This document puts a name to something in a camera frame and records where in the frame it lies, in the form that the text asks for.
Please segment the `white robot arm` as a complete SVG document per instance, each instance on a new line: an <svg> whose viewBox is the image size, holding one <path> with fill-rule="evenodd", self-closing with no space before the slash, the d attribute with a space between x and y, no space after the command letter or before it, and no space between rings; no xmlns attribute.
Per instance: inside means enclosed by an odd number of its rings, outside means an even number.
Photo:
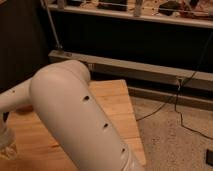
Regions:
<svg viewBox="0 0 213 171"><path fill-rule="evenodd" d="M77 60L43 67L0 94L0 113L30 104L79 171L145 171L89 90Z"/></svg>

